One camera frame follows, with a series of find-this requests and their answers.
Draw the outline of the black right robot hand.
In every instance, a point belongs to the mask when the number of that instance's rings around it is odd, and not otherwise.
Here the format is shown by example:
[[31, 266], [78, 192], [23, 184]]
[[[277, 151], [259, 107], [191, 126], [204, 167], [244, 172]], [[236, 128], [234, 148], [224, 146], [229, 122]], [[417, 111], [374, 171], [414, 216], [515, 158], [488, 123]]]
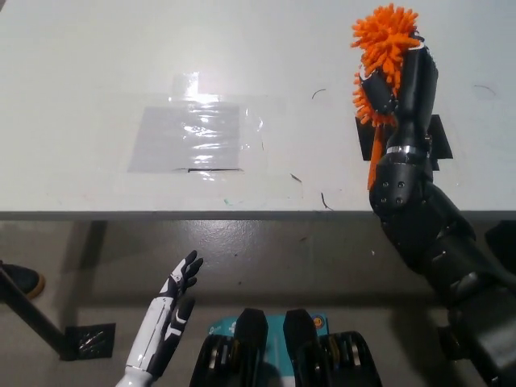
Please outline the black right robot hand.
[[387, 142], [388, 152], [428, 153], [427, 135], [435, 102], [439, 71], [424, 42], [403, 56], [401, 84], [394, 92], [381, 72], [359, 73], [367, 101], [375, 113], [394, 118], [395, 132]]

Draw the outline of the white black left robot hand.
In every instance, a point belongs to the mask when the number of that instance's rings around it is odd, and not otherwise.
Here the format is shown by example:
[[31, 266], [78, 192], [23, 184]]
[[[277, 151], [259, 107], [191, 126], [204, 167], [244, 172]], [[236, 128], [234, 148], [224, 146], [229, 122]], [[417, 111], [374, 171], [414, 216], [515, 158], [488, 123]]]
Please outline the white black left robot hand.
[[195, 300], [185, 295], [203, 264], [193, 250], [167, 276], [152, 299], [117, 387], [150, 386], [161, 378], [184, 334]]

